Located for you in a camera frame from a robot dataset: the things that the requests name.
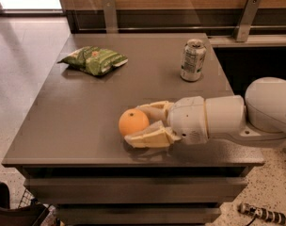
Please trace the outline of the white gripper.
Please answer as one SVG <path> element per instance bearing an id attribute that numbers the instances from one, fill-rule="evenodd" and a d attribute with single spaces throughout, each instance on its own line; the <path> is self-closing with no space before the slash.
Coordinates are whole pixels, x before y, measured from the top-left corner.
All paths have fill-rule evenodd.
<path id="1" fill-rule="evenodd" d="M 159 101 L 139 105 L 136 109 L 157 122 L 124 137 L 133 148 L 165 148 L 179 140 L 186 145 L 208 141 L 205 100 L 200 96 L 182 98 L 175 104 Z"/>

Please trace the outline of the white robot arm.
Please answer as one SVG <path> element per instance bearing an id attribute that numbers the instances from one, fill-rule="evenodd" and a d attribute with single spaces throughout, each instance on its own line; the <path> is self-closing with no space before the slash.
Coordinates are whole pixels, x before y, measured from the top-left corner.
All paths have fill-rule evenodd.
<path id="1" fill-rule="evenodd" d="M 286 80 L 253 81 L 244 96 L 186 97 L 140 105 L 153 123 L 124 137 L 135 148 L 163 148 L 225 139 L 239 145 L 275 147 L 286 143 Z"/>

